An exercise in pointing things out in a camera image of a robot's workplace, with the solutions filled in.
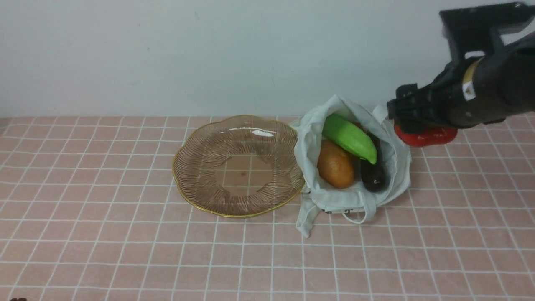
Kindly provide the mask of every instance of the pink tiled countertop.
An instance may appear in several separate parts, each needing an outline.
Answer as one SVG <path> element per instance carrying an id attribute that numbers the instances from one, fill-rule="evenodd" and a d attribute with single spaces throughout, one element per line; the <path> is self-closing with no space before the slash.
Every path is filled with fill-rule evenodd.
<path id="1" fill-rule="evenodd" d="M 534 116 L 415 149 L 374 221 L 308 239 L 299 199 L 234 220 L 180 196 L 174 154 L 221 118 L 1 120 L 0 300 L 535 300 Z"/>

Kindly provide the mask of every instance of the bag handle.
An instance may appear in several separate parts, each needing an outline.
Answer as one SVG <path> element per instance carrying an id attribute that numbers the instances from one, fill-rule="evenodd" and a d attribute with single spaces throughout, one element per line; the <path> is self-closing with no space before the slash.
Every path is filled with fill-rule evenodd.
<path id="1" fill-rule="evenodd" d="M 374 109 L 371 115 L 380 123 L 383 124 L 386 117 L 388 117 L 388 108 L 385 104 L 378 104 Z"/>
<path id="2" fill-rule="evenodd" d="M 356 219 L 352 219 L 351 217 L 347 216 L 347 214 L 345 214 L 345 213 L 342 213 L 342 215 L 346 218 L 346 220 L 348 220 L 349 222 L 351 222 L 353 224 L 357 224 L 357 225 L 363 224 L 363 223 L 371 220 L 373 218 L 373 216 L 375 215 L 375 212 L 377 211 L 376 204 L 375 203 L 372 204 L 372 202 L 369 202 L 369 201 L 366 201 L 366 200 L 363 200 L 362 204 L 363 204 L 363 207 L 364 207 L 364 217 L 360 221 L 356 220 Z"/>

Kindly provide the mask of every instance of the label sticker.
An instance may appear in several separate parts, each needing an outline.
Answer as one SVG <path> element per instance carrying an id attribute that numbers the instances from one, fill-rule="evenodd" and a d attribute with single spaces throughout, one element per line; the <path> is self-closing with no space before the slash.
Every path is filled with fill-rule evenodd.
<path id="1" fill-rule="evenodd" d="M 481 59 L 475 61 L 468 67 L 467 71 L 464 73 L 463 78 L 463 95 L 466 101 L 476 98 L 476 90 L 473 87 L 473 74 L 476 71 L 476 67 L 479 64 Z"/>

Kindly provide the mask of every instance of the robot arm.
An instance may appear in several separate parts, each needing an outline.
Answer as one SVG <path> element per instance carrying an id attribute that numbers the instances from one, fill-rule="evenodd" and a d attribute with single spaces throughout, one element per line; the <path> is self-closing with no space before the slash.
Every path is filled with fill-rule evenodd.
<path id="1" fill-rule="evenodd" d="M 535 6 L 513 2 L 441 11 L 440 17 L 452 61 L 429 85 L 403 85 L 387 103 L 402 134 L 467 129 L 535 111 L 535 32 L 509 45 L 501 40 L 525 29 Z M 484 56 L 465 57 L 473 51 Z"/>

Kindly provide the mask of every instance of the white wall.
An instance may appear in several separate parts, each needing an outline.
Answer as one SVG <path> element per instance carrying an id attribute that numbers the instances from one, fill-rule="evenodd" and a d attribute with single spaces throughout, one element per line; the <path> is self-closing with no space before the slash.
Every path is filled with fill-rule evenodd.
<path id="1" fill-rule="evenodd" d="M 494 2 L 3 0 L 0 117 L 300 114 L 334 93 L 386 102 L 449 61 L 439 10 Z"/>

